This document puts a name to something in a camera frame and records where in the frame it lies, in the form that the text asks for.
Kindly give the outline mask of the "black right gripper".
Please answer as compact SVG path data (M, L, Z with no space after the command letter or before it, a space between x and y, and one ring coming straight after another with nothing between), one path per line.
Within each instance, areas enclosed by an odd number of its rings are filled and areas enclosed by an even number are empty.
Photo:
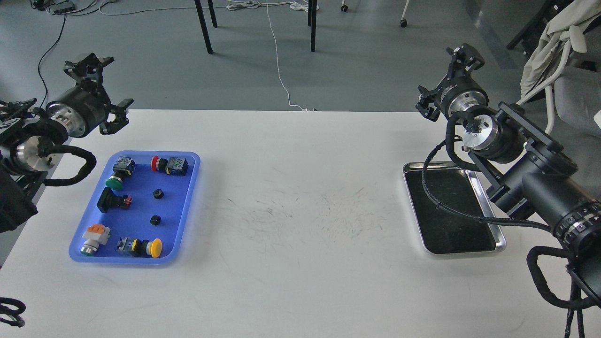
M419 85L418 112L427 120L437 122L440 113L450 118L453 113L483 105L489 105L489 96L471 77L471 73L485 65L483 56L468 43L456 47L447 47L451 56L446 77L437 88L428 90Z

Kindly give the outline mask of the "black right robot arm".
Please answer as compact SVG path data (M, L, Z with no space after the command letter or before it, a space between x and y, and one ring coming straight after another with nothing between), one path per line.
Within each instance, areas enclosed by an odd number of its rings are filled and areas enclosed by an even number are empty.
M471 74L485 60L471 45L447 48L447 74L436 88L419 86L419 113L435 122L446 120L444 140L427 156L421 185L436 209L481 224L530 227L547 231L559 248L535 246L526 263L541 297L567 309L565 337L573 320L585 336L583 311L599 307L600 201L571 176L578 167L563 146L524 116L517 104L489 107L489 97ZM444 148L461 169L481 172L490 182L488 200L506 218L467 214L436 198L427 183L430 161Z

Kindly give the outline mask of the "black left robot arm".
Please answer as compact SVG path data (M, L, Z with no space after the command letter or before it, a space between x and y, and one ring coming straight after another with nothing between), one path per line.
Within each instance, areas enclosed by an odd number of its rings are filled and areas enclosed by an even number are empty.
M87 150L66 144L94 129L112 135L128 123L127 109L133 99L117 105L103 86L103 69L114 61L94 53L66 61L64 72L75 80L45 107L36 98L1 103L0 230L13 231L38 213L33 201L39 188L70 186L81 182L96 167L96 157ZM77 174L68 179L49 179L54 156L72 154L84 160Z

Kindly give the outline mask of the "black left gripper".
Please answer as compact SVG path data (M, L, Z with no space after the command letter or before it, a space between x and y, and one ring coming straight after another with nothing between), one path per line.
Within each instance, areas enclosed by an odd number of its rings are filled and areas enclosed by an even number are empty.
M101 135L113 135L129 123L127 109L134 99L123 99L114 105L105 94L102 73L104 67L112 62L113 57L99 58L93 52L81 55L78 61L65 62L63 71L75 80L77 86L49 102L46 111L52 120L66 128L68 136L85 137L97 126ZM108 114L114 114L114 120L109 122Z

